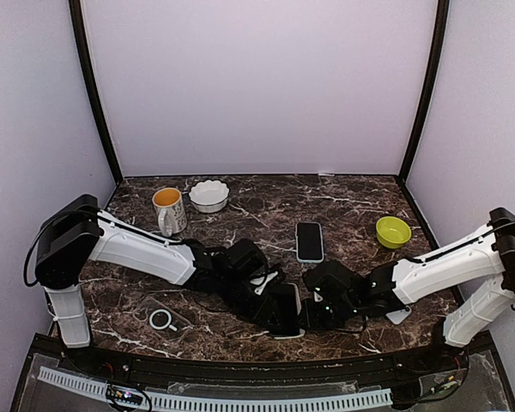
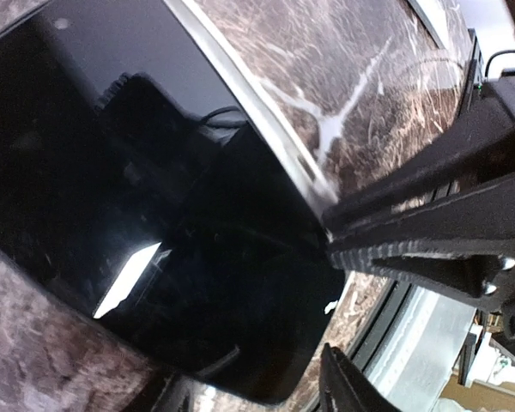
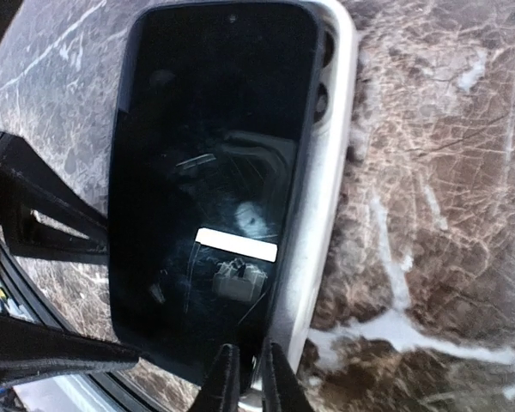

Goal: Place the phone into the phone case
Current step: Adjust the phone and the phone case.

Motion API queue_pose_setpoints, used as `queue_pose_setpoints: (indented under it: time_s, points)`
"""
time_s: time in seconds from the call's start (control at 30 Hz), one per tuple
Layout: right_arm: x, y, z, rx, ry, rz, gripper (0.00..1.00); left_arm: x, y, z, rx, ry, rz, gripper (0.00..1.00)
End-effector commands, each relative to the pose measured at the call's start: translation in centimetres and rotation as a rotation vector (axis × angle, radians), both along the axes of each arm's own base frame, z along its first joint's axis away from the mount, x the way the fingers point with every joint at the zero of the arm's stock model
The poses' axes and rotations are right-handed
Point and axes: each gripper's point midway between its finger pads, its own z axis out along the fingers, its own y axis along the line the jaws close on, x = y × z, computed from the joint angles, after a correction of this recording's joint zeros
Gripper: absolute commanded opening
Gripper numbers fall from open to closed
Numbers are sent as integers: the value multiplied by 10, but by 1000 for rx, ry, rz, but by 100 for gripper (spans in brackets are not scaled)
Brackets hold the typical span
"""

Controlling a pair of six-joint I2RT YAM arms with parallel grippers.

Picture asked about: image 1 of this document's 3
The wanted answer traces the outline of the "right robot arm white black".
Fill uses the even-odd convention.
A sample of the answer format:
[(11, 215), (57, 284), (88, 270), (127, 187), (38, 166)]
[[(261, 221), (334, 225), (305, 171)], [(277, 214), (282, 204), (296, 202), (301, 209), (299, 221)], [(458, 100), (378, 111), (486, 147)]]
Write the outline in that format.
[(421, 353), (430, 373), (452, 361), (454, 348), (473, 337), (506, 309), (515, 309), (515, 215), (504, 208), (472, 234), (419, 257), (375, 267), (361, 276), (338, 261), (323, 262), (303, 275), (313, 296), (302, 303), (300, 326), (334, 330), (349, 319), (385, 317), (418, 300), (481, 278), (482, 285), (434, 328), (435, 342)]

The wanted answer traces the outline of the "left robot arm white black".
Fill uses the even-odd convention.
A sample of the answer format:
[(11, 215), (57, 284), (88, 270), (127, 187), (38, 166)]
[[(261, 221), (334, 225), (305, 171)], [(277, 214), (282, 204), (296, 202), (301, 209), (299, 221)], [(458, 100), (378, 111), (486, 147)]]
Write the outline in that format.
[(207, 247), (196, 239), (170, 240), (146, 232), (100, 209), (95, 196), (83, 194), (42, 223), (23, 267), (34, 268), (32, 288), (48, 296), (71, 361), (86, 374), (104, 366), (91, 345), (92, 333), (82, 298), (80, 273), (86, 262), (116, 264), (172, 285), (220, 295), (233, 312), (268, 330), (275, 306), (267, 288), (285, 276), (269, 265), (250, 240)]

